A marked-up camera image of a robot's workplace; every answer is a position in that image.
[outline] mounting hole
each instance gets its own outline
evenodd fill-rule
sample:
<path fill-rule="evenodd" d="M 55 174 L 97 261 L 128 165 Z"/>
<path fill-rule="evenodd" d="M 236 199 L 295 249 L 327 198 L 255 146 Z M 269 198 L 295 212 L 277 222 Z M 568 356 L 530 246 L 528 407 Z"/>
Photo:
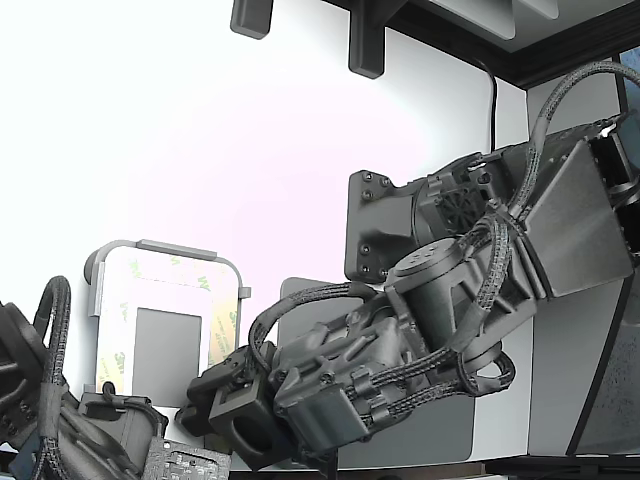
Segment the mounting hole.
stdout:
<path fill-rule="evenodd" d="M 486 185 L 491 182 L 491 174 L 489 172 L 485 172 L 478 177 L 478 183 L 480 185 Z"/>

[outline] metal mounting bracket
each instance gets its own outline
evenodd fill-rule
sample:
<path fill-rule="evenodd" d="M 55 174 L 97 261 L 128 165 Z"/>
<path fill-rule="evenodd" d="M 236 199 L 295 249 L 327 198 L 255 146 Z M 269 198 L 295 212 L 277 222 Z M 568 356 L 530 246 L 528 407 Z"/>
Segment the metal mounting bracket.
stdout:
<path fill-rule="evenodd" d="M 353 0 L 349 70 L 367 78 L 384 73 L 385 26 L 408 0 Z"/>
<path fill-rule="evenodd" d="M 408 0 L 351 0 L 349 70 L 367 78 L 384 73 L 385 26 Z M 234 0 L 231 30 L 261 39 L 271 29 L 273 0 Z"/>
<path fill-rule="evenodd" d="M 260 40 L 271 29 L 273 0 L 234 0 L 231 30 Z"/>

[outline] dark corner shelf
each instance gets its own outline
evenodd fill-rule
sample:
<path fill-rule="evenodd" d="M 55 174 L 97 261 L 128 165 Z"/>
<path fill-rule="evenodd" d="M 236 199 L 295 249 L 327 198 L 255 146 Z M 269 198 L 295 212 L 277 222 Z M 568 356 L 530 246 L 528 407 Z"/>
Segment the dark corner shelf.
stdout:
<path fill-rule="evenodd" d="M 392 28 L 471 65 L 483 62 L 503 80 L 529 89 L 580 65 L 640 45 L 640 2 L 509 53 L 408 0 L 323 0 L 351 12 L 349 69 L 368 78 L 384 73 L 384 29 Z M 270 30 L 273 0 L 234 0 L 231 29 L 260 39 Z M 301 22 L 313 19 L 300 19 Z"/>

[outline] bolt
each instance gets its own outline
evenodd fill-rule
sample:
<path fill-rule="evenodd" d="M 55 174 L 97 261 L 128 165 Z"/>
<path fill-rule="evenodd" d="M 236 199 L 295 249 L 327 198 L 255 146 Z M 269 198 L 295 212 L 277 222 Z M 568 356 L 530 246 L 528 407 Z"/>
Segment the bolt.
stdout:
<path fill-rule="evenodd" d="M 478 183 L 480 185 L 486 185 L 491 182 L 491 174 L 489 172 L 485 172 L 478 177 Z"/>
<path fill-rule="evenodd" d="M 325 372 L 320 375 L 320 383 L 323 385 L 331 385 L 333 383 L 333 373 Z"/>

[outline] white wall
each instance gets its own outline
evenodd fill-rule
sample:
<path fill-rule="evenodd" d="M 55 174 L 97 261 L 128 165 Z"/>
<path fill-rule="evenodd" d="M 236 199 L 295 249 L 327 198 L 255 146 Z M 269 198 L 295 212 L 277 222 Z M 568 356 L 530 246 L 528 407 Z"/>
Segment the white wall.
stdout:
<path fill-rule="evenodd" d="M 277 0 L 262 41 L 231 0 L 0 4 L 0 298 L 28 317 L 47 280 L 73 288 L 65 374 L 91 383 L 87 256 L 140 238 L 218 251 L 254 289 L 342 281 L 347 181 L 403 184 L 487 145 L 485 74 L 396 32 L 385 75 L 347 69 L 348 14 Z M 527 138 L 500 83 L 498 145 Z"/>
<path fill-rule="evenodd" d="M 533 125 L 542 106 L 561 80 L 562 77 L 551 80 L 527 92 L 531 130 L 533 130 Z M 611 74 L 594 75 L 578 83 L 567 94 L 551 120 L 549 133 L 595 122 L 619 113 L 620 103 L 616 77 Z"/>

